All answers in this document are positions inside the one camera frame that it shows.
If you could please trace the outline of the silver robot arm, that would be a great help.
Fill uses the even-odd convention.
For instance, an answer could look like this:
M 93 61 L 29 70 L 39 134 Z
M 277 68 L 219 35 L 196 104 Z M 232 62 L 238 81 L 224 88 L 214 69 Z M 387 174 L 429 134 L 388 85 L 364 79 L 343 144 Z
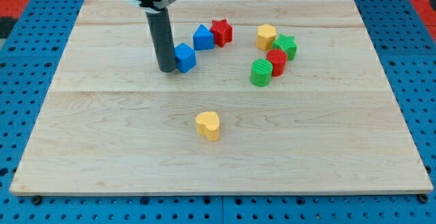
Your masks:
M 176 69 L 176 59 L 168 7 L 177 0 L 128 1 L 146 12 L 160 71 L 165 73 L 174 71 Z

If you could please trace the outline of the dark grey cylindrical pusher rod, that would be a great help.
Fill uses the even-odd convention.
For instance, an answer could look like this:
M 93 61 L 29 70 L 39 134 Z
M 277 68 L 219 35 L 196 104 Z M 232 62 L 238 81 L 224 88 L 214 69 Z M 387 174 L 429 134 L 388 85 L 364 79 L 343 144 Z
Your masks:
M 146 13 L 149 29 L 157 57 L 159 70 L 164 73 L 176 69 L 174 42 L 168 10 Z

